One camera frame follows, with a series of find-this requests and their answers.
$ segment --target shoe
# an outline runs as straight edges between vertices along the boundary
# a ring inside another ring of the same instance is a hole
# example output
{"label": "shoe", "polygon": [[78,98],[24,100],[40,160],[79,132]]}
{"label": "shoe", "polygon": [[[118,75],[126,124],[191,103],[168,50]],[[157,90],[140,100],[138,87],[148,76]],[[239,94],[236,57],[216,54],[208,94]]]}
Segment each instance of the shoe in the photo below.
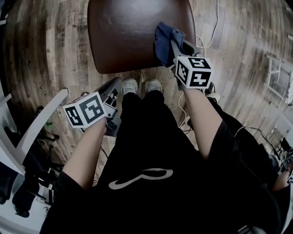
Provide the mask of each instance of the shoe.
{"label": "shoe", "polygon": [[206,96],[207,98],[214,99],[217,103],[219,103],[221,96],[218,93],[211,93]]}
{"label": "shoe", "polygon": [[162,85],[160,81],[158,80],[148,80],[146,82],[146,93],[149,93],[150,91],[158,90],[162,93]]}
{"label": "shoe", "polygon": [[127,93],[137,94],[137,82],[134,79],[127,79],[123,81],[122,96]]}

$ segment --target black t-shirt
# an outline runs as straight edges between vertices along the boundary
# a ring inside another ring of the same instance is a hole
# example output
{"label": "black t-shirt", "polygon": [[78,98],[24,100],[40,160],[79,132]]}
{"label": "black t-shirt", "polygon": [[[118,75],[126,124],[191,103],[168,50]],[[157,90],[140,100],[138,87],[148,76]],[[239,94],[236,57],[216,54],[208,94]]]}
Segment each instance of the black t-shirt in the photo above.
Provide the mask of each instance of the black t-shirt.
{"label": "black t-shirt", "polygon": [[247,224],[279,233],[276,201],[241,160],[224,122],[207,162],[179,128],[168,131],[129,139],[136,146],[116,141],[88,191],[61,173],[41,233],[237,233]]}

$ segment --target person's right arm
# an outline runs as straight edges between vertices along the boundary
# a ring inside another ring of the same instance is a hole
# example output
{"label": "person's right arm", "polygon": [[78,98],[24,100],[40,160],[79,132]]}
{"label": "person's right arm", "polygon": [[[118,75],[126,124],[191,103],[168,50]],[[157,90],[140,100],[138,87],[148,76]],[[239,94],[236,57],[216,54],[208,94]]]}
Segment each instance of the person's right arm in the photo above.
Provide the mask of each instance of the person's right arm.
{"label": "person's right arm", "polygon": [[222,118],[201,91],[184,89],[184,95],[199,151],[207,160]]}

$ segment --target brown leather chair seat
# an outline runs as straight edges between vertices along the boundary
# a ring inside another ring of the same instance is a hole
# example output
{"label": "brown leather chair seat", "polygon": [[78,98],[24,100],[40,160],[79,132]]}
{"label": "brown leather chair seat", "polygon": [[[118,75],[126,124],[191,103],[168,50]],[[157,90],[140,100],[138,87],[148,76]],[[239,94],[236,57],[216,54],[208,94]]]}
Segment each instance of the brown leather chair seat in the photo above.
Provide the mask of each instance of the brown leather chair seat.
{"label": "brown leather chair seat", "polygon": [[88,32],[101,74],[161,66],[154,51],[160,21],[186,34],[195,44],[189,0],[90,0]]}

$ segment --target blue towel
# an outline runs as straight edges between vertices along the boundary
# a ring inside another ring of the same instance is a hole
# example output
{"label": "blue towel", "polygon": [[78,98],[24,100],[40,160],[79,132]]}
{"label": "blue towel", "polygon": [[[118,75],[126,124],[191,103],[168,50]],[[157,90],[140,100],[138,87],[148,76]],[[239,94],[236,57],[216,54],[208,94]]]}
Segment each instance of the blue towel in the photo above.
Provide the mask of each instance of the blue towel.
{"label": "blue towel", "polygon": [[165,67],[172,66],[173,50],[171,47],[171,40],[177,43],[180,51],[182,51],[185,34],[175,27],[171,27],[163,22],[160,22],[156,29],[155,50],[156,56]]}

